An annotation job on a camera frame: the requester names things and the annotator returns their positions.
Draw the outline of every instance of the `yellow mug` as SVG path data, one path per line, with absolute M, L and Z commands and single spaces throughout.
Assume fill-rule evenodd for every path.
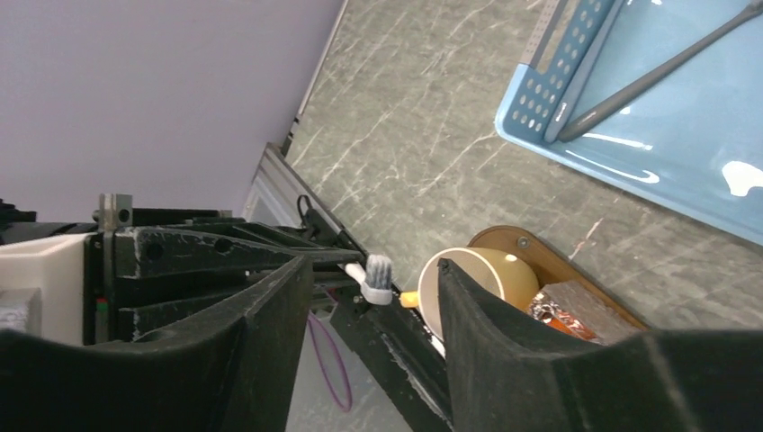
M 447 258 L 457 264 L 482 288 L 521 311 L 525 311 L 540 291 L 533 269 L 518 257 L 484 247 L 452 247 L 429 258 L 418 277 L 418 289 L 400 295 L 400 304 L 418 308 L 426 326 L 443 340 L 437 279 L 437 263 Z

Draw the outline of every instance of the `wooden tray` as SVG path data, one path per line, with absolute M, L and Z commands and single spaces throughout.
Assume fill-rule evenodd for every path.
M 525 229 L 510 226 L 488 228 L 474 236 L 469 246 L 497 249 L 523 259 L 533 268 L 541 287 L 576 281 L 636 328 L 649 329 L 642 319 L 636 318 L 636 315 L 626 309 L 612 294 L 604 292 L 590 277 L 573 266 L 566 257 L 545 245 Z

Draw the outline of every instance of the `toothbrush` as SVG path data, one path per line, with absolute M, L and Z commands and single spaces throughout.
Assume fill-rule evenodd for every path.
M 604 47 L 606 37 L 609 36 L 609 32 L 612 31 L 612 27 L 615 25 L 617 15 L 620 13 L 620 9 L 623 7 L 625 0 L 615 0 L 612 7 L 609 9 L 609 13 L 601 23 L 601 28 L 597 32 L 594 40 L 591 41 L 591 46 L 588 47 L 586 55 L 580 61 L 578 69 L 575 71 L 575 75 L 572 77 L 570 84 L 567 85 L 567 89 L 561 96 L 559 106 L 551 117 L 551 122 L 546 127 L 546 132 L 543 135 L 543 139 L 546 142 L 553 143 L 559 136 L 559 131 L 567 124 L 567 120 L 572 115 L 572 110 L 575 109 L 575 105 L 578 104 L 580 95 L 583 93 L 583 89 L 586 88 L 586 82 L 591 76 L 591 71 L 596 65 L 598 55 L 601 53 L 601 49 Z
M 639 97 L 655 86 L 664 77 L 675 72 L 676 69 L 683 66 L 684 63 L 689 61 L 695 55 L 702 52 L 737 27 L 761 14 L 763 14 L 763 0 L 750 0 L 747 7 L 726 24 L 703 37 L 691 47 L 683 50 L 676 55 L 676 57 L 671 58 L 662 65 L 656 67 L 648 74 L 633 81 L 619 92 L 609 96 L 603 102 L 580 115 L 580 117 L 561 130 L 559 133 L 559 140 L 568 142 L 581 137 L 583 134 L 596 127 L 600 122 L 603 122 L 604 119 L 623 109 L 627 104 L 632 102 L 633 99 Z
M 365 270 L 358 263 L 342 267 L 360 284 L 360 292 L 367 302 L 384 306 L 392 302 L 392 260 L 384 255 L 369 255 Z

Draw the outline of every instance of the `blue plastic basket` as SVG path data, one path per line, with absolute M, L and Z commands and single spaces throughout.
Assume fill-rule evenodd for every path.
M 551 65 L 537 65 L 565 1 L 551 1 L 496 116 L 506 140 L 763 245 L 763 17 L 706 49 L 569 143 L 545 128 L 614 0 L 579 0 Z M 633 0 L 620 10 L 572 119 L 729 21 L 747 0 Z

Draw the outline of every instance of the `white wall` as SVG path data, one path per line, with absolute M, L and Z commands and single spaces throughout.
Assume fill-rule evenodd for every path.
M 239 213 L 341 3 L 3 1 L 0 198 L 41 221 L 88 221 L 101 192 Z

